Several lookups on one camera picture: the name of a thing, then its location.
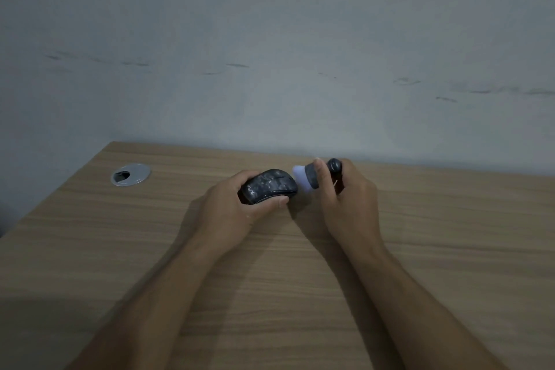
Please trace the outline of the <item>black computer mouse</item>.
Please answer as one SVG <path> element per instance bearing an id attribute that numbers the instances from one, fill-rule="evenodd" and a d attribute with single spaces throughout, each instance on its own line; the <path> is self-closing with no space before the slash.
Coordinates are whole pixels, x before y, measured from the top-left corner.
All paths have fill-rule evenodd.
<path id="1" fill-rule="evenodd" d="M 269 198 L 297 195 L 299 187 L 286 171 L 270 169 L 248 179 L 239 189 L 238 197 L 244 205 L 256 205 Z"/>

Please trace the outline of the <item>person's left hand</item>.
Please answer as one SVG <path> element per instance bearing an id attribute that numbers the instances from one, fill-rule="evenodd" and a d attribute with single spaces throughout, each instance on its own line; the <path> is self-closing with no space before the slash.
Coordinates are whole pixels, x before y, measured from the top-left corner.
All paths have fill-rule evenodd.
<path id="1" fill-rule="evenodd" d="M 214 259 L 233 250 L 257 222 L 248 222 L 238 197 L 240 187 L 257 171 L 240 171 L 207 191 L 200 207 L 191 243 Z"/>

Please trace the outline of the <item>person's right forearm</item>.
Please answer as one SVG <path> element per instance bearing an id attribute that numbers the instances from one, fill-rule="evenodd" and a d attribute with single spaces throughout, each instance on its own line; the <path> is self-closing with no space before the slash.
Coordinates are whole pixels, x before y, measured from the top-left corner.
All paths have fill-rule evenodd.
<path id="1" fill-rule="evenodd" d="M 385 247 L 341 247 L 407 370 L 509 370 Z"/>

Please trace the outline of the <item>person's right hand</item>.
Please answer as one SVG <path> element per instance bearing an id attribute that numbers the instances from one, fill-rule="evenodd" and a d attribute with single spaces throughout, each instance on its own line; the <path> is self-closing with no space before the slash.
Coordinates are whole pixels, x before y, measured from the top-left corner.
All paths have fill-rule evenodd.
<path id="1" fill-rule="evenodd" d="M 321 204 L 325 224 L 349 257 L 377 257 L 385 246 L 378 217 L 378 191 L 348 159 L 341 160 L 341 192 L 337 204 L 325 208 Z"/>

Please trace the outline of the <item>person's left forearm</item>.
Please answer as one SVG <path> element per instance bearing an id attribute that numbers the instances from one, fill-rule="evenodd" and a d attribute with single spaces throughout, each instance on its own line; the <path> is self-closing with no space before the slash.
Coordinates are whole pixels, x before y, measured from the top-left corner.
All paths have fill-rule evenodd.
<path id="1" fill-rule="evenodd" d="M 164 370 L 202 282 L 245 231 L 202 228 L 105 324 L 65 370 Z"/>

